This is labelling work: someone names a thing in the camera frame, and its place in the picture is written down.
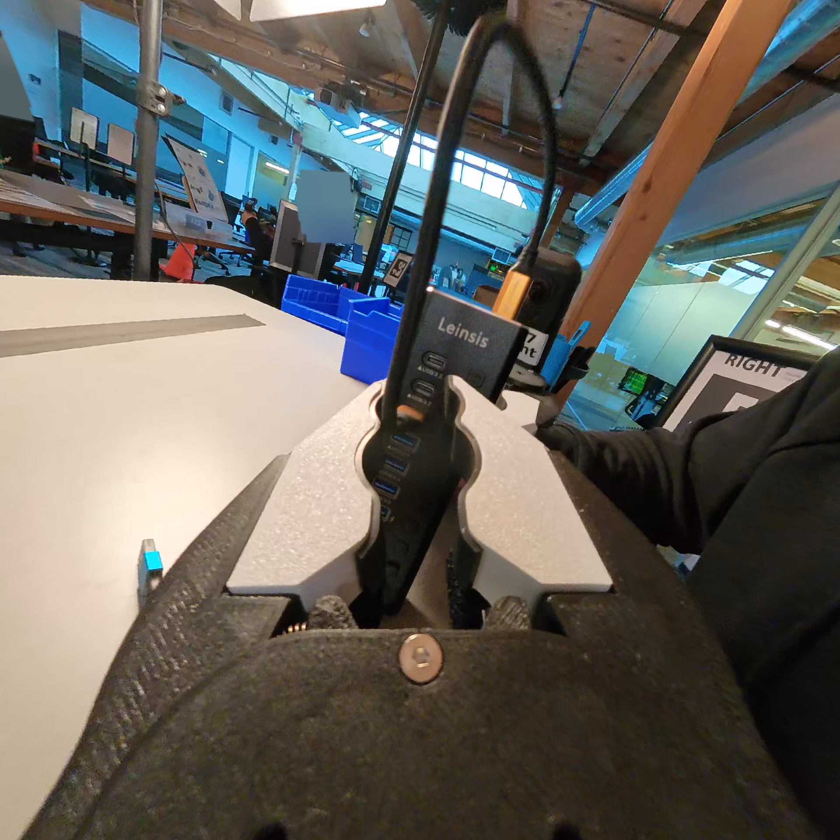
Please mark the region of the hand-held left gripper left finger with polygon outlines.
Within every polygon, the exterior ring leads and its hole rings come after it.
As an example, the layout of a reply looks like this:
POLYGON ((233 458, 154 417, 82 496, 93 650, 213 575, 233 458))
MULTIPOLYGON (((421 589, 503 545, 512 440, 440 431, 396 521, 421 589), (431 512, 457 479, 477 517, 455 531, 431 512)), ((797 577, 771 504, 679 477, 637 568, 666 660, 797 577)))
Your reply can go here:
POLYGON ((232 595, 378 602, 385 583, 382 504, 363 468, 380 429, 384 381, 369 385, 291 450, 226 587, 232 595))

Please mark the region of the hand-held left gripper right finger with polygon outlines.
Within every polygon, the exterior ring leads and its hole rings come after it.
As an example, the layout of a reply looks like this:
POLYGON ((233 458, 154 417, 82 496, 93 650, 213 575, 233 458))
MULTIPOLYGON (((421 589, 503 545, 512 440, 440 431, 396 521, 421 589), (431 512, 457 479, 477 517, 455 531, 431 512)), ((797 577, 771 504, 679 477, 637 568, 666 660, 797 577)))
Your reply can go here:
POLYGON ((613 579, 550 453, 458 377, 457 426, 476 467, 458 493, 458 546, 450 583, 472 618, 486 603, 521 599, 530 616, 549 595, 604 594, 613 579))

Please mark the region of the black long USB hub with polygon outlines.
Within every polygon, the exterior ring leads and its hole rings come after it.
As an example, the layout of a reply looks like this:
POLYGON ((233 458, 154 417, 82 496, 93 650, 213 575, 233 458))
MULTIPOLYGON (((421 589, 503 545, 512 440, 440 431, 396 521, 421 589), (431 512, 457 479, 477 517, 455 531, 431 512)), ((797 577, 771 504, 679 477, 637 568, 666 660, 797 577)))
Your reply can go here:
POLYGON ((449 502, 476 467, 473 444, 457 426, 465 406, 458 377, 495 405, 527 329, 471 302, 429 288, 395 382, 396 418, 379 402, 380 428, 362 454, 380 502, 373 553, 383 560, 383 612, 402 608, 449 502))

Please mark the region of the blue plastic bin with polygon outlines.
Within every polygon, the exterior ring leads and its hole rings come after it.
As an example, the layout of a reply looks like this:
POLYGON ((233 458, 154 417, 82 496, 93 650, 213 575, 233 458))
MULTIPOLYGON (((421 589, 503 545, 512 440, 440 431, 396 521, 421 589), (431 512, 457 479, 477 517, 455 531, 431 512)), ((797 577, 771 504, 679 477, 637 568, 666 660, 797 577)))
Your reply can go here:
POLYGON ((366 295, 325 280, 314 280, 289 274, 283 290, 280 309, 344 336, 348 328, 351 303, 366 299, 366 295))
POLYGON ((386 379, 402 315, 403 306, 388 298, 351 301, 341 374, 367 385, 386 379))

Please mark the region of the person's right forearm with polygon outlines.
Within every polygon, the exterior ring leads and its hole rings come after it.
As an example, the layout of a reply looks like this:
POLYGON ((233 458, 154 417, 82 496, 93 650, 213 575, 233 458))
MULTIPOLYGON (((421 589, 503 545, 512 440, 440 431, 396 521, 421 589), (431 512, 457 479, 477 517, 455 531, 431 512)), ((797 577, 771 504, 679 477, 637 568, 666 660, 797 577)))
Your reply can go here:
POLYGON ((682 432, 582 432, 537 439, 561 453, 652 543, 700 554, 723 523, 770 529, 838 492, 838 350, 763 402, 682 432))

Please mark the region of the large blue plastic crate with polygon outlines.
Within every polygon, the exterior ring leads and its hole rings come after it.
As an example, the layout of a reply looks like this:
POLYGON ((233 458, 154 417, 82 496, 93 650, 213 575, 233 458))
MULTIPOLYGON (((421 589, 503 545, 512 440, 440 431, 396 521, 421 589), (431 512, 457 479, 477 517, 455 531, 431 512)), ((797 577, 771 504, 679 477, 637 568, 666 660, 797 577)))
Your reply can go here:
POLYGON ((574 332, 570 339, 566 339, 561 334, 557 335, 553 343, 552 349, 549 352, 541 369, 541 376, 546 381, 548 391, 550 393, 556 394, 567 385, 567 383, 564 384, 562 382, 560 378, 561 373, 564 369, 567 360, 569 359, 570 352, 578 345, 583 346, 581 342, 583 341, 585 335, 588 333, 590 327, 591 322, 584 321, 580 325, 580 327, 574 332))

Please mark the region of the computer monitor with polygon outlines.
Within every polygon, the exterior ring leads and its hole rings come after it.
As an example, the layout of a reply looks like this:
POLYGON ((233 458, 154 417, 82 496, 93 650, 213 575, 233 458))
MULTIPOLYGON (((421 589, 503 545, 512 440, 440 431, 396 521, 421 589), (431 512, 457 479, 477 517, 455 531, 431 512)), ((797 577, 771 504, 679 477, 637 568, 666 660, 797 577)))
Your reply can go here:
POLYGON ((629 367, 619 382, 617 389, 627 394, 656 401, 663 388, 667 386, 669 384, 658 377, 634 367, 629 367))

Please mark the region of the black framed tag board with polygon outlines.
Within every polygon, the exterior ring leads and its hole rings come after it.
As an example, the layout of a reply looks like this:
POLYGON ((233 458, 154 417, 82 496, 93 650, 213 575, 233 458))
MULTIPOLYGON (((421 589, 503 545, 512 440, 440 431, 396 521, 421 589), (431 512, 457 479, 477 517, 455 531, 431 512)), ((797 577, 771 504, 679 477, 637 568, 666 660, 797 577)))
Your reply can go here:
POLYGON ((701 418, 755 406, 798 382, 816 358, 800 351, 713 335, 654 422, 670 432, 701 418))

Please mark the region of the black pole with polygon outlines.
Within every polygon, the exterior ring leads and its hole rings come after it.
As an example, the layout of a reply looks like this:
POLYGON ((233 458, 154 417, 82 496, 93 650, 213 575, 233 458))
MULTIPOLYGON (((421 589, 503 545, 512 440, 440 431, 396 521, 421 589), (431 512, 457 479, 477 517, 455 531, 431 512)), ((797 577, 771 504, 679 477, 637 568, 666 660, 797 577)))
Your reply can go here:
POLYGON ((417 125, 424 110, 428 89, 434 76, 434 69, 436 67, 439 50, 444 40, 445 30, 448 26, 449 18, 452 14, 451 9, 451 2, 437 2, 430 35, 427 39, 423 59, 419 67, 415 87, 409 103, 409 108, 407 110, 406 119, 402 126, 395 158, 393 160, 388 182, 385 187, 385 193, 381 201, 380 212, 375 220, 371 243, 360 277, 358 291, 363 292, 364 294, 371 291, 375 268, 380 257, 382 245, 384 244, 385 231, 391 221, 392 210, 403 180, 407 158, 413 145, 414 134, 417 130, 417 125))

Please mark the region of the grey board stand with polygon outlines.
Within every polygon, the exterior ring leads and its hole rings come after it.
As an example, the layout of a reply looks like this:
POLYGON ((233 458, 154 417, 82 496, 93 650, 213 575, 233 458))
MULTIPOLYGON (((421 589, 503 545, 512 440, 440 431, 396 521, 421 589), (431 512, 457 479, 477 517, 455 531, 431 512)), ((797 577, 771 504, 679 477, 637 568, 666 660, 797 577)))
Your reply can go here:
POLYGON ((296 205, 287 200, 281 200, 268 261, 269 267, 317 280, 325 247, 325 244, 308 240, 302 233, 296 205))

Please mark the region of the person's black jacket torso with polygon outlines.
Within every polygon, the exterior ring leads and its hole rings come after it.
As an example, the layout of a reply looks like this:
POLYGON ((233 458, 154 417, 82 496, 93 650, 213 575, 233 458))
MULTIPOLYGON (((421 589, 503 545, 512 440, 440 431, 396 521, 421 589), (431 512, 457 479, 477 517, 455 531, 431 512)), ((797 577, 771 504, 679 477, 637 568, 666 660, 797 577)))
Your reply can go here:
POLYGON ((838 351, 693 437, 708 541, 689 589, 762 738, 825 838, 838 838, 838 351))

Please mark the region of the orange traffic cone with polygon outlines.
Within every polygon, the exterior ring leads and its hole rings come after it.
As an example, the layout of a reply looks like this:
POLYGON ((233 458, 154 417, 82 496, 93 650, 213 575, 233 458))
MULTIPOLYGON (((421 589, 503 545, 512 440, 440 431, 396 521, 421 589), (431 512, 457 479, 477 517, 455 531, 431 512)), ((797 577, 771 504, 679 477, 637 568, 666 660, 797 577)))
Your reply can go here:
POLYGON ((171 256, 160 262, 159 270, 163 278, 181 284, 196 283, 196 252, 194 244, 178 244, 171 256))

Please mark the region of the instruction poster board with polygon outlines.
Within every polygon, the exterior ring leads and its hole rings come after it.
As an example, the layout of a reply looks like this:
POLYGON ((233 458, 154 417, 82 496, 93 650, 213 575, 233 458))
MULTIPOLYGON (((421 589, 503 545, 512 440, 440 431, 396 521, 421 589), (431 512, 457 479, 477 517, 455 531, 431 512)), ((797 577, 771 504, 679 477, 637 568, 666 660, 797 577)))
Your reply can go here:
POLYGON ((209 170, 206 156, 169 135, 164 136, 164 142, 182 169, 192 209, 206 219, 226 224, 227 211, 209 170))

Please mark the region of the wooden table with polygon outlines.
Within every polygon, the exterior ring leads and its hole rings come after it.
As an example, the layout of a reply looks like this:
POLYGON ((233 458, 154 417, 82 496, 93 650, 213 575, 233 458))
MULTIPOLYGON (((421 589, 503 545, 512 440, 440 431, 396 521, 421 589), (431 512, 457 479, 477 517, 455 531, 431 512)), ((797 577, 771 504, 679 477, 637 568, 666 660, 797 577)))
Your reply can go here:
MULTIPOLYGON (((23 176, 2 179, 2 213, 25 217, 23 223, 2 220, 2 239, 62 247, 118 252, 125 247, 112 243, 104 234, 133 236, 135 213, 105 196, 96 196, 73 187, 34 180, 23 176)), ((255 251, 236 238, 226 224, 209 223, 203 217, 169 206, 166 219, 156 218, 151 235, 166 242, 198 245, 219 252, 251 255, 255 251)))

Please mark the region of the grey metal pole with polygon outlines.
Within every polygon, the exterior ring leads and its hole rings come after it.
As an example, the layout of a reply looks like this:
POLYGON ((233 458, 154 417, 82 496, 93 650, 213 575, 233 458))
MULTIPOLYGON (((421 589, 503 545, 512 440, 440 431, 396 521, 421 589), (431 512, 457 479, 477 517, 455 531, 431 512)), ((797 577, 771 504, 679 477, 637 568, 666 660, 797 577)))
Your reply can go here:
POLYGON ((133 279, 149 280, 152 269, 156 150, 162 100, 160 67, 163 1, 142 1, 139 17, 140 68, 136 90, 136 185, 133 279))

